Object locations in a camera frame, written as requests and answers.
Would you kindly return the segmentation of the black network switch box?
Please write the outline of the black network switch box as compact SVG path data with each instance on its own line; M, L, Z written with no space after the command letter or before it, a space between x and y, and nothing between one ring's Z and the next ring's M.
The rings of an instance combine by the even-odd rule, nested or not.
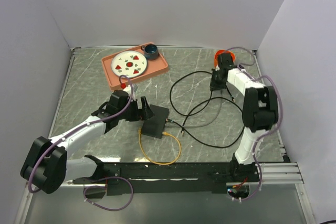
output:
M154 104L150 105L150 109L154 115L150 119L144 121L141 127L141 134L161 139L166 119L169 117L169 109Z

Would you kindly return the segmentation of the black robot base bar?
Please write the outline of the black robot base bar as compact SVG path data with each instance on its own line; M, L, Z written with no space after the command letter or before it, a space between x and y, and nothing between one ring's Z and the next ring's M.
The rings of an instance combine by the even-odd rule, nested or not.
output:
M141 193L197 193L225 194L227 184L258 182L255 163L240 165L230 162L174 163L103 163L96 178L80 177L75 185L106 185L109 196L129 193L129 185L136 194Z

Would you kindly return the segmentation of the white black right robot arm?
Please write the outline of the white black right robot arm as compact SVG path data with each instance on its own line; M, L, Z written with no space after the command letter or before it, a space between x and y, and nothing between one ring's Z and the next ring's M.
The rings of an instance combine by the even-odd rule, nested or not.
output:
M245 165L256 162L257 148L261 140L278 123L278 99L273 86L266 86L248 75L245 69L235 65L232 52L219 50L214 57L210 90L217 91L233 85L243 96L242 121L244 131L230 167L230 177L241 181L248 175Z

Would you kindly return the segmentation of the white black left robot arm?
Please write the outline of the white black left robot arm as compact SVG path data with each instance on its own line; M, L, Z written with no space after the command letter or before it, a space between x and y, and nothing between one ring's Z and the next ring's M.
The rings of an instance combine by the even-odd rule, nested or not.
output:
M116 127L121 120L145 121L154 116L145 96L138 107L134 91L117 90L109 101L82 123L60 135L36 138L20 170L29 186L35 186L47 194L55 192L63 182L87 178L98 183L104 176L104 162L85 155L80 159L69 157L83 145Z

